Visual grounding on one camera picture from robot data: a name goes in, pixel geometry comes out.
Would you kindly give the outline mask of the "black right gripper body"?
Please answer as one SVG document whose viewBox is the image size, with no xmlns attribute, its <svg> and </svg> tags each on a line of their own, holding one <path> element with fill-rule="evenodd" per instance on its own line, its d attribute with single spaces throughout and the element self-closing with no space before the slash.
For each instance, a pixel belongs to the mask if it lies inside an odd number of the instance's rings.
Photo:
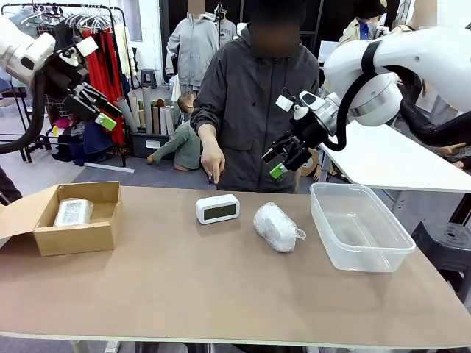
<svg viewBox="0 0 471 353">
<path fill-rule="evenodd" d="M 311 159 L 310 150 L 323 143 L 328 133 L 314 113 L 307 113 L 299 120 L 292 118 L 290 124 L 291 144 L 283 165 L 290 171 L 297 171 Z"/>
</svg>

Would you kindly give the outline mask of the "person's right hand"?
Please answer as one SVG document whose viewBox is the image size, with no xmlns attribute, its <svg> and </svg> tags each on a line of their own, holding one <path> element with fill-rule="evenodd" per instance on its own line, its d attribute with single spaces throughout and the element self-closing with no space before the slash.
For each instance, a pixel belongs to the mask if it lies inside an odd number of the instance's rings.
<svg viewBox="0 0 471 353">
<path fill-rule="evenodd" d="M 201 164 L 209 180 L 217 185 L 225 167 L 225 157 L 217 143 L 203 146 Z"/>
</svg>

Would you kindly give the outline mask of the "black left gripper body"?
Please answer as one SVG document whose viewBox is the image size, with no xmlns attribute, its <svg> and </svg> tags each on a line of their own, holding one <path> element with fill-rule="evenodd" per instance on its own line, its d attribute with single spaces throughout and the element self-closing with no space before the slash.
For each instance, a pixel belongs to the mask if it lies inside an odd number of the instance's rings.
<svg viewBox="0 0 471 353">
<path fill-rule="evenodd" d="M 71 89 L 64 99 L 64 106 L 83 121 L 95 121 L 100 109 L 107 104 L 107 97 L 96 88 L 83 82 Z"/>
</svg>

